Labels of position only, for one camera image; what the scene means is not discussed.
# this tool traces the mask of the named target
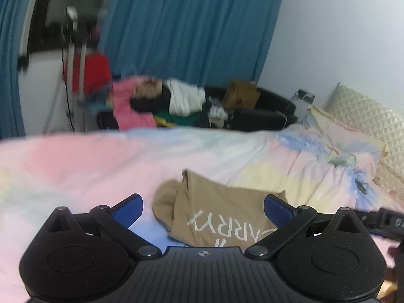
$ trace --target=pastel bedsheet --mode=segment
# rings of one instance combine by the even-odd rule
[[[185,168],[230,186],[286,189],[292,205],[311,205],[319,212],[335,212],[340,206],[377,209],[383,205],[400,210],[399,203],[372,184],[367,186],[368,195],[358,193],[354,179],[374,168],[370,156],[377,156],[377,149],[366,140],[360,145],[355,138],[361,162],[355,170],[335,168],[328,163],[335,150],[317,125],[312,120],[305,127],[250,134],[177,128],[2,142],[0,302],[28,299],[18,263],[56,206],[88,212],[96,205],[113,206],[140,193],[144,211],[131,230],[162,250],[182,245],[167,236],[151,204],[156,189],[168,179],[180,180]],[[387,246],[381,241],[379,245]]]

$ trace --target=pillow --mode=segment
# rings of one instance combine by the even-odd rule
[[[327,111],[348,126],[383,141],[375,182],[404,199],[404,119],[363,94],[338,84]]]

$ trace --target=power outlet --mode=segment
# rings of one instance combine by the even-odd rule
[[[297,91],[297,98],[308,104],[313,104],[316,95],[305,90],[299,89]]]

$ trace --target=clothing pile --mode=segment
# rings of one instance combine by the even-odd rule
[[[87,96],[85,106],[93,115],[112,110],[120,130],[176,125],[223,127],[228,119],[219,102],[206,100],[203,88],[147,76],[113,82]]]
[[[269,192],[229,188],[193,172],[164,183],[153,201],[155,216],[171,237],[191,246],[239,246],[242,251],[276,230],[265,216]],[[286,200],[285,192],[272,193]]]

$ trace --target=beige bag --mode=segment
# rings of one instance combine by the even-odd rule
[[[153,211],[171,237],[191,246],[239,246],[243,251],[274,232],[265,216],[269,192],[229,188],[190,171],[156,192]],[[276,193],[285,199],[285,193]]]
[[[243,80],[232,80],[223,98],[223,106],[227,110],[253,109],[261,93],[254,84]]]

